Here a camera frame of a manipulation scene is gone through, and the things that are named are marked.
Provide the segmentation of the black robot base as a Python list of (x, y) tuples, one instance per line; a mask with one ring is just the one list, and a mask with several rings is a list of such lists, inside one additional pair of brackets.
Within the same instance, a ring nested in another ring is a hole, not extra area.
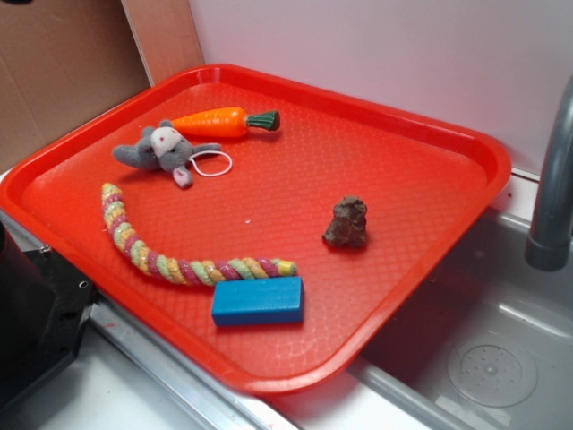
[(23, 251), (1, 227), (1, 411), (78, 356), (95, 286), (55, 250)]

